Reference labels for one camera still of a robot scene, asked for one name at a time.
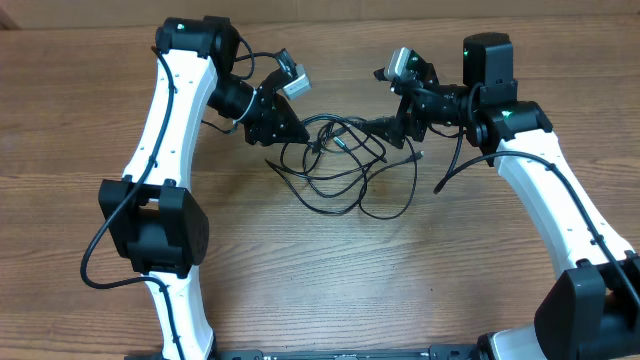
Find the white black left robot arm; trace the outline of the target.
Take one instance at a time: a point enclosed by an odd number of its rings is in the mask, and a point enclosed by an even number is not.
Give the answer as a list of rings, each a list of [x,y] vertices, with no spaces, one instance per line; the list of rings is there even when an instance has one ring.
[[[309,133],[289,103],[311,88],[303,65],[282,49],[259,86],[234,74],[245,41],[225,17],[169,17],[155,35],[157,79],[145,127],[118,180],[102,182],[110,234],[151,292],[163,334],[160,359],[209,359],[215,334],[204,310],[199,267],[209,220],[191,193],[191,169],[207,108],[242,126],[251,145],[300,143]]]

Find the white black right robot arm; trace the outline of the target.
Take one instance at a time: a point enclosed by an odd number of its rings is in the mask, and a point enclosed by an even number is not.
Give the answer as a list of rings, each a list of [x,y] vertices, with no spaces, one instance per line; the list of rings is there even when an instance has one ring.
[[[639,351],[639,256],[604,219],[568,165],[541,107],[518,97],[514,49],[505,33],[463,42],[463,81],[439,82],[414,50],[395,50],[375,72],[400,104],[363,128],[402,147],[433,125],[455,126],[460,141],[504,178],[539,232],[556,281],[528,326],[487,333],[469,359],[616,359]]]

